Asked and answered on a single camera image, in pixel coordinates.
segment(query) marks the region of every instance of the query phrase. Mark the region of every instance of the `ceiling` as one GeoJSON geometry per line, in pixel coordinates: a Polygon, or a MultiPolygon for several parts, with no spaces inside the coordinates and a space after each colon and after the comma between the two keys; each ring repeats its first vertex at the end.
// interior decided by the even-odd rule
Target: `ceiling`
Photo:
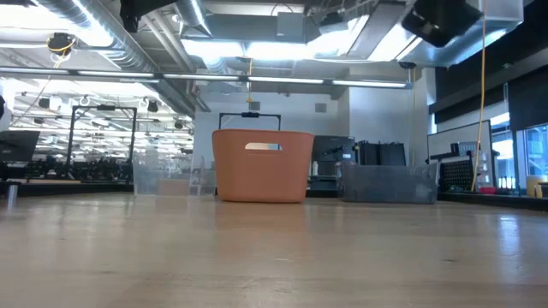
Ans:
{"type": "MultiPolygon", "coordinates": [[[[33,1],[46,6],[51,3],[60,7],[65,4],[74,5],[72,0],[33,1]]],[[[120,62],[116,59],[116,48],[118,48],[118,50],[125,50],[126,55],[131,57],[139,56],[141,64],[146,64],[142,67],[136,67],[141,71],[143,68],[147,68],[153,71],[178,73],[190,71],[202,74],[249,74],[252,72],[253,76],[284,78],[408,81],[408,71],[401,68],[397,61],[384,61],[382,58],[387,56],[385,54],[393,54],[387,56],[385,60],[393,60],[396,56],[401,56],[406,49],[409,49],[411,45],[409,42],[418,39],[410,33],[403,33],[404,30],[399,26],[403,12],[411,9],[409,4],[413,3],[414,0],[288,0],[285,3],[268,3],[265,0],[197,0],[196,5],[203,5],[206,12],[205,21],[209,23],[213,30],[217,31],[213,31],[212,38],[204,38],[204,35],[197,32],[193,27],[182,25],[181,21],[188,21],[185,15],[188,12],[183,12],[185,13],[183,14],[178,9],[181,1],[186,0],[179,0],[177,4],[165,6],[143,16],[136,33],[127,33],[121,26],[120,0],[80,0],[79,3],[88,4],[87,9],[91,13],[78,15],[78,18],[90,19],[92,17],[97,19],[85,23],[88,28],[82,28],[82,25],[78,25],[76,23],[77,19],[71,19],[69,16],[60,18],[60,15],[52,13],[53,10],[49,11],[44,7],[24,8],[20,6],[6,7],[4,5],[0,9],[0,66],[53,68],[54,65],[59,64],[61,68],[113,71],[119,70],[121,67],[120,62]],[[383,15],[380,16],[382,18],[376,16],[380,14],[381,6],[386,6],[383,15]],[[291,11],[294,13],[293,15],[282,14],[291,11]],[[328,13],[336,11],[344,11],[344,21],[339,22],[337,25],[344,25],[348,29],[321,33],[320,30],[323,32],[324,28],[320,29],[319,23],[328,13]],[[305,41],[300,42],[297,39],[296,42],[291,41],[291,44],[283,44],[280,50],[273,52],[274,58],[253,56],[251,65],[249,62],[243,62],[235,57],[251,53],[253,44],[256,42],[248,41],[246,38],[253,36],[266,35],[265,37],[271,38],[271,35],[273,35],[277,37],[274,38],[275,40],[282,39],[287,43],[287,40],[292,39],[294,31],[298,32],[300,28],[288,26],[288,30],[284,28],[284,22],[281,21],[288,21],[290,25],[293,25],[291,22],[295,21],[296,16],[300,16],[303,22],[301,27],[303,35],[301,38],[304,38],[305,41]],[[269,28],[267,25],[277,27],[277,29],[269,28]],[[115,45],[100,44],[102,43],[101,39],[103,41],[104,38],[113,39],[108,35],[105,37],[105,32],[116,35],[114,43],[112,43],[115,45]],[[399,37],[394,36],[393,32],[402,35],[399,37]],[[62,62],[57,62],[59,56],[54,56],[45,47],[46,40],[51,38],[53,33],[71,33],[77,38],[73,51],[69,56],[64,57],[62,62]],[[285,37],[279,38],[279,33],[283,33],[285,37]],[[222,38],[223,35],[238,38],[230,40],[230,42],[235,42],[239,46],[238,48],[241,48],[241,54],[236,52],[234,55],[226,56],[224,52],[227,50],[221,47],[193,52],[192,46],[186,43],[192,41],[193,44],[199,44],[203,41],[216,41],[219,39],[226,42],[227,40],[222,38]],[[391,45],[392,41],[398,40],[400,43],[408,45],[400,47],[391,45]],[[313,56],[297,56],[298,50],[295,50],[294,53],[289,53],[288,56],[277,59],[277,56],[288,51],[289,47],[299,46],[306,47],[307,52],[313,49],[313,56]],[[347,47],[346,54],[340,54],[341,49],[347,47]],[[405,47],[405,50],[400,52],[399,49],[403,47],[405,47]],[[353,53],[358,52],[355,50],[369,50],[372,54],[370,56],[351,56],[353,53]],[[216,67],[211,63],[211,57],[204,52],[213,52],[214,55],[218,55],[214,56],[213,64],[217,65],[216,67]],[[373,54],[376,55],[375,58],[379,58],[380,55],[383,61],[371,61],[373,54]]],[[[82,4],[80,7],[74,7],[74,9],[83,9],[81,6],[82,4]]],[[[431,46],[425,43],[417,44],[417,46],[416,50],[411,49],[409,55],[420,58],[429,52],[432,53],[431,46]]],[[[49,83],[44,80],[44,77],[38,76],[36,78],[26,76],[25,79],[0,80],[0,82],[13,86],[13,92],[15,92],[14,113],[16,116],[22,116],[23,114],[26,116],[17,120],[15,125],[19,127],[42,127],[45,129],[43,137],[48,140],[53,134],[62,136],[62,139],[67,137],[66,134],[63,135],[60,132],[68,128],[68,123],[65,120],[70,115],[70,106],[80,104],[80,100],[83,98],[90,98],[89,105],[91,106],[114,104],[118,107],[138,108],[140,121],[138,121],[137,128],[140,136],[142,134],[141,139],[150,139],[147,135],[153,131],[157,136],[166,138],[167,142],[170,142],[172,136],[192,139],[194,128],[190,117],[194,116],[194,109],[208,111],[207,102],[200,100],[200,93],[220,92],[224,95],[230,95],[235,92],[247,92],[251,89],[252,92],[329,94],[332,99],[338,99],[344,91],[344,87],[340,86],[261,82],[254,82],[250,85],[249,83],[238,82],[162,81],[163,84],[157,86],[136,83],[131,80],[125,80],[124,82],[77,80],[71,76],[68,76],[66,80],[52,80],[49,83]],[[40,108],[36,104],[36,96],[42,90],[41,96],[43,98],[52,98],[56,102],[60,101],[62,108],[59,110],[40,108]],[[150,101],[158,101],[157,113],[150,113],[146,110],[146,104],[150,101]],[[36,116],[47,118],[45,118],[43,124],[36,124],[34,121],[36,116]],[[184,120],[186,127],[182,130],[175,130],[176,120],[184,120]]],[[[89,115],[97,118],[123,118],[127,116],[121,111],[117,111],[114,115],[106,115],[105,112],[97,110],[90,110],[89,115]]],[[[109,120],[109,122],[111,124],[108,127],[97,127],[88,119],[81,120],[81,124],[77,126],[93,131],[112,130],[125,134],[124,132],[127,132],[131,123],[112,120],[109,120]]],[[[118,145],[121,142],[119,140],[121,137],[117,136],[117,133],[107,132],[106,134],[112,135],[115,139],[113,145],[118,145]]],[[[84,131],[80,132],[79,135],[82,138],[89,137],[89,133],[84,131]]],[[[172,146],[170,151],[176,151],[178,146],[180,145],[172,146]]]]}

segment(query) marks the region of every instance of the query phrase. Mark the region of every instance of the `floor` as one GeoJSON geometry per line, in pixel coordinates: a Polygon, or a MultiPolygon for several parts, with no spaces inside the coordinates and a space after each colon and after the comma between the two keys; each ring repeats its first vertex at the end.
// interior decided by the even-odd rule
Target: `floor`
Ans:
{"type": "Polygon", "coordinates": [[[548,307],[548,214],[95,194],[0,208],[0,307],[548,307]]]}

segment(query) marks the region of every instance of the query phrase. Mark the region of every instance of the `window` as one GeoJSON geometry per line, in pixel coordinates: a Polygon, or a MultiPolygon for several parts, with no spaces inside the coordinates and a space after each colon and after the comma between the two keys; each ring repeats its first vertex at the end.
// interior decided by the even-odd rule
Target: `window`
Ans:
{"type": "Polygon", "coordinates": [[[499,187],[515,187],[514,141],[509,129],[509,113],[491,118],[491,141],[496,154],[495,173],[499,187]]]}
{"type": "Polygon", "coordinates": [[[525,131],[528,175],[548,175],[547,128],[548,125],[543,125],[525,131]]]}

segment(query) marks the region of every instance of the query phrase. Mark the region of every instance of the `air duct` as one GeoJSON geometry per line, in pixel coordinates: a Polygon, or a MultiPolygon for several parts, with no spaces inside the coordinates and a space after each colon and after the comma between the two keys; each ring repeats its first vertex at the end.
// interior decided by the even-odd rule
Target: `air duct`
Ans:
{"type": "Polygon", "coordinates": [[[211,37],[211,31],[206,24],[206,9],[201,0],[179,0],[176,7],[185,25],[211,37]]]}
{"type": "MultiPolygon", "coordinates": [[[[121,70],[135,72],[157,72],[158,66],[140,48],[123,26],[99,1],[93,0],[34,0],[59,18],[72,21],[82,32],[110,35],[116,51],[105,51],[102,55],[111,60],[121,70]]],[[[189,97],[183,96],[168,81],[160,80],[147,85],[165,99],[165,102],[178,113],[194,116],[195,107],[189,97]]]]}
{"type": "Polygon", "coordinates": [[[229,71],[226,62],[222,57],[204,57],[202,60],[204,61],[207,70],[212,74],[234,74],[234,72],[229,71]]]}

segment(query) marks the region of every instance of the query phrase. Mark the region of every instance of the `basket handle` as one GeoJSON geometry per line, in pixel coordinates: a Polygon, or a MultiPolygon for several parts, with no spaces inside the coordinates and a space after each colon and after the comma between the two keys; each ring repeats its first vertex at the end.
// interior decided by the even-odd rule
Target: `basket handle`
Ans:
{"type": "Polygon", "coordinates": [[[244,146],[246,150],[253,151],[281,151],[282,145],[265,142],[249,142],[244,146]]]}

